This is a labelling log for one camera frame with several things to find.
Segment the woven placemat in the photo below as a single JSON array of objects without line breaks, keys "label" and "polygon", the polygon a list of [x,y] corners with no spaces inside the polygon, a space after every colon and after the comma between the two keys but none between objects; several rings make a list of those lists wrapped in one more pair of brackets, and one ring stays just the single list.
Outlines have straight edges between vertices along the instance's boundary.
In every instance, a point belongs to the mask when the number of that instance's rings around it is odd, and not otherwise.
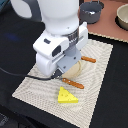
[{"label": "woven placemat", "polygon": [[[86,62],[82,73],[72,79],[83,84],[84,89],[75,88],[60,80],[39,81],[25,78],[12,96],[80,128],[88,128],[112,48],[113,46],[110,44],[89,39],[87,45],[81,50],[82,55],[97,60],[96,63]],[[44,77],[37,69],[36,64],[29,75]],[[79,102],[59,104],[57,97],[60,86],[76,96]]]}]

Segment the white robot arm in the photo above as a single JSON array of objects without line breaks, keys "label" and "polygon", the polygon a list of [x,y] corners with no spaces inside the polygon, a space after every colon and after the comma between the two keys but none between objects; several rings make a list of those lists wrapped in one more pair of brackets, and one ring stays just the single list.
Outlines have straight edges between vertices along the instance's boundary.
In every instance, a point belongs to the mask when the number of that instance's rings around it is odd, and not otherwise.
[{"label": "white robot arm", "polygon": [[36,64],[45,76],[61,75],[81,59],[87,43],[87,23],[79,26],[79,0],[11,0],[22,18],[44,22],[45,30],[33,44]]}]

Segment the knife handle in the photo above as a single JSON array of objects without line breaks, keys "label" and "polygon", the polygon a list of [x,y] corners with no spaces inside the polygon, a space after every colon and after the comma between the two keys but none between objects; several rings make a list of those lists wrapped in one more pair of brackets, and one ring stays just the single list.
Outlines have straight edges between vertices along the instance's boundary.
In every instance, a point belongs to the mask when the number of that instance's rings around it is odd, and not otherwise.
[{"label": "knife handle", "polygon": [[67,84],[69,84],[69,85],[75,86],[75,87],[77,87],[77,88],[84,89],[84,86],[83,86],[82,84],[76,83],[76,82],[71,81],[71,80],[68,80],[68,79],[66,79],[66,78],[63,78],[62,81],[63,81],[64,83],[67,83]]},{"label": "knife handle", "polygon": [[85,57],[85,56],[82,56],[81,59],[82,59],[82,60],[85,60],[85,61],[92,62],[92,63],[95,63],[95,62],[96,62],[96,59],[92,59],[92,58]]}]

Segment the black cable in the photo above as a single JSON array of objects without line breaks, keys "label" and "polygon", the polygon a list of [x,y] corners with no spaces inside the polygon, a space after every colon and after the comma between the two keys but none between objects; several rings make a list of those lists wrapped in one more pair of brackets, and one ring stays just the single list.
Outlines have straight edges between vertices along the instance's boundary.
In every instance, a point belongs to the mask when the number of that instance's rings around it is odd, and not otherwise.
[{"label": "black cable", "polygon": [[7,73],[7,74],[9,74],[9,75],[12,75],[12,76],[29,77],[29,78],[33,78],[33,79],[37,79],[37,80],[43,80],[43,81],[47,81],[47,80],[54,79],[54,77],[49,77],[49,78],[39,78],[39,77],[35,77],[35,76],[30,76],[30,75],[14,74],[14,73],[10,73],[10,72],[5,71],[5,70],[2,69],[1,67],[0,67],[0,70],[3,71],[4,73]]}]

